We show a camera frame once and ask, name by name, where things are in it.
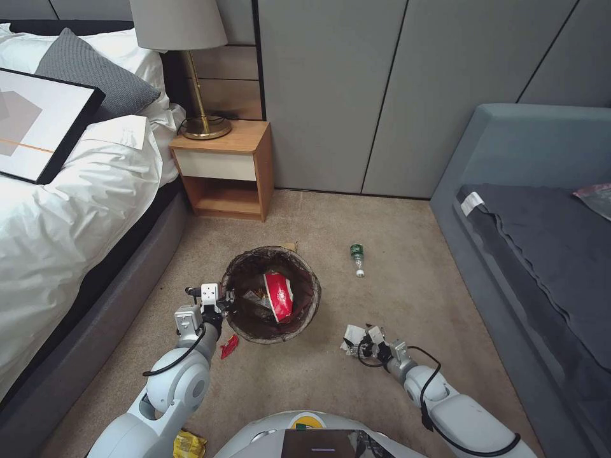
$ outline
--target table lamp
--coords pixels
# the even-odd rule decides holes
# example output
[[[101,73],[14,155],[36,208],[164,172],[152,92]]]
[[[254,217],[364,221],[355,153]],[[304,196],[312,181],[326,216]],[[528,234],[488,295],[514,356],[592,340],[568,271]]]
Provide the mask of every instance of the table lamp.
[[[227,44],[227,35],[215,0],[130,0],[136,37],[141,48],[181,50],[187,53],[199,116],[186,120],[183,135],[207,140],[231,130],[224,118],[208,119],[204,112],[197,71],[191,50]]]

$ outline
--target lamp shade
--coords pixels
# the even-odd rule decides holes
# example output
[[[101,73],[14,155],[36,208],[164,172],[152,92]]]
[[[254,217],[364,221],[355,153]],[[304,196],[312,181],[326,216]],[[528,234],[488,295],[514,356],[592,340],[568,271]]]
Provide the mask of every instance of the lamp shade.
[[[215,0],[130,0],[138,45],[195,50],[227,44]]]

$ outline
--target plastic bottle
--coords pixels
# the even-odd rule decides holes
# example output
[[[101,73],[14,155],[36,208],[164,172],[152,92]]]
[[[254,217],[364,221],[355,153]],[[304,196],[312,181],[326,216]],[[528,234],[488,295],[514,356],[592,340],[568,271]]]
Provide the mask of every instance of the plastic bottle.
[[[356,276],[362,278],[365,276],[363,271],[363,258],[365,257],[365,251],[363,246],[360,244],[354,244],[350,246],[350,256],[356,263]]]

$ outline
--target framed picture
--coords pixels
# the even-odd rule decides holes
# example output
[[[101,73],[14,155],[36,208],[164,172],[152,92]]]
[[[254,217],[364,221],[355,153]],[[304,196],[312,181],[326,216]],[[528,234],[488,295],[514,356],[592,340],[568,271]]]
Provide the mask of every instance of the framed picture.
[[[0,68],[0,173],[50,183],[104,97],[95,87]]]

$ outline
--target white duvet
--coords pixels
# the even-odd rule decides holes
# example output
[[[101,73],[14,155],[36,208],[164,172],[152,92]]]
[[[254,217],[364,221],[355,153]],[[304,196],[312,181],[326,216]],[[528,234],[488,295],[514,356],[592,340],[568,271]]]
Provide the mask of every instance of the white duvet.
[[[0,176],[0,399],[152,203],[162,172],[149,121],[124,116],[91,124],[50,184]]]

